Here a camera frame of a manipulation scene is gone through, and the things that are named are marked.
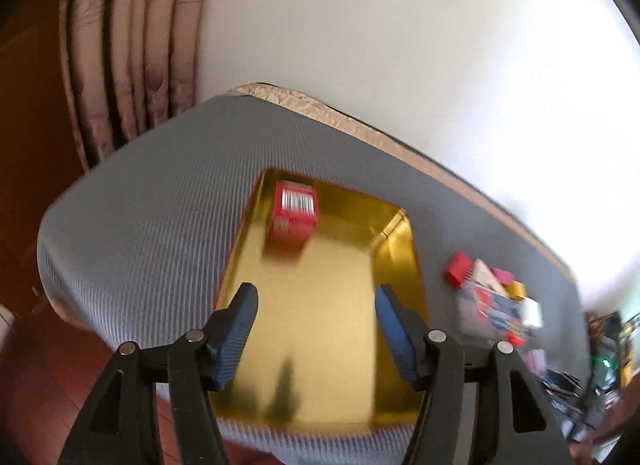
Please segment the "person right hand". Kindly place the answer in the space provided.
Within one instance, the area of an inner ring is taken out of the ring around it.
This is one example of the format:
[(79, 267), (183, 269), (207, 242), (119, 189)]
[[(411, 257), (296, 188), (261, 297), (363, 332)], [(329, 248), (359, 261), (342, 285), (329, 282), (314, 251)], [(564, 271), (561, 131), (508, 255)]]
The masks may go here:
[(582, 442), (570, 444), (570, 455), (575, 464), (594, 464), (592, 450), (595, 443), (601, 442), (614, 433), (620, 433), (631, 422), (632, 417), (639, 410), (639, 383), (634, 381), (623, 392), (614, 407), (606, 411), (601, 425), (587, 433)]

